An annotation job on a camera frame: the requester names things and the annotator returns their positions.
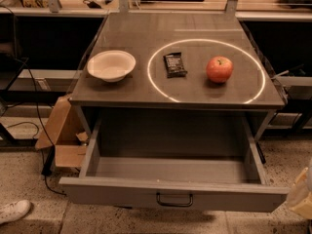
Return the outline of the white bowl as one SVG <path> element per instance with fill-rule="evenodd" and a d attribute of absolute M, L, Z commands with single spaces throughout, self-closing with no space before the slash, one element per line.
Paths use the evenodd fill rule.
<path fill-rule="evenodd" d="M 123 80 L 135 66 L 136 59 L 129 53 L 118 50 L 101 52 L 89 59 L 87 70 L 90 75 L 105 82 Z"/>

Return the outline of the grey top drawer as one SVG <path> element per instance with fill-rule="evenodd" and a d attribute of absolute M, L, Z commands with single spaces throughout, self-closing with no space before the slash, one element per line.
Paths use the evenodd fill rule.
<path fill-rule="evenodd" d="M 171 208 L 156 194 L 192 194 L 190 210 L 272 212 L 286 187 L 270 185 L 242 116 L 106 117 L 77 177 L 60 181 L 77 204 Z"/>

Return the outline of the grey drawer cabinet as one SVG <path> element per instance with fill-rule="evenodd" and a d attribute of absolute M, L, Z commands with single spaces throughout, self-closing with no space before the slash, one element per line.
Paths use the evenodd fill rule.
<path fill-rule="evenodd" d="M 93 107 L 263 111 L 282 97 L 234 17 L 111 14 L 70 102 L 91 129 Z"/>

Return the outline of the white sneaker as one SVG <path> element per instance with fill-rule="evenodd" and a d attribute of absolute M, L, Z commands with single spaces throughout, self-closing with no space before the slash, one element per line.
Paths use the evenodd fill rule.
<path fill-rule="evenodd" d="M 30 208 L 31 203 L 28 200 L 15 201 L 0 207 L 0 224 L 23 218 L 28 214 Z"/>

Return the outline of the brown cardboard box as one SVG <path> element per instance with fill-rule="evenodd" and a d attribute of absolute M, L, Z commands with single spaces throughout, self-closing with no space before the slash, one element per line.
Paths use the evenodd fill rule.
<path fill-rule="evenodd" d="M 59 168 L 80 168 L 88 142 L 89 137 L 69 102 L 69 96 L 59 97 L 35 148 L 44 150 L 53 147 Z"/>

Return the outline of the black snack bar wrapper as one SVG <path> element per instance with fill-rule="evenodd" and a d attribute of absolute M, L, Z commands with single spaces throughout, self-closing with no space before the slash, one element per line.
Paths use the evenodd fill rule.
<path fill-rule="evenodd" d="M 186 76 L 187 70 L 184 68 L 181 52 L 164 55 L 163 60 L 168 78 Z"/>

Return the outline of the red apple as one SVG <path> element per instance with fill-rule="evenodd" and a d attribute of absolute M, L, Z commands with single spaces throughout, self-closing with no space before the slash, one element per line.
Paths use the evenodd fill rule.
<path fill-rule="evenodd" d="M 209 60 L 206 73 L 209 80 L 221 84 L 225 83 L 233 72 L 233 62 L 226 57 L 217 56 Z"/>

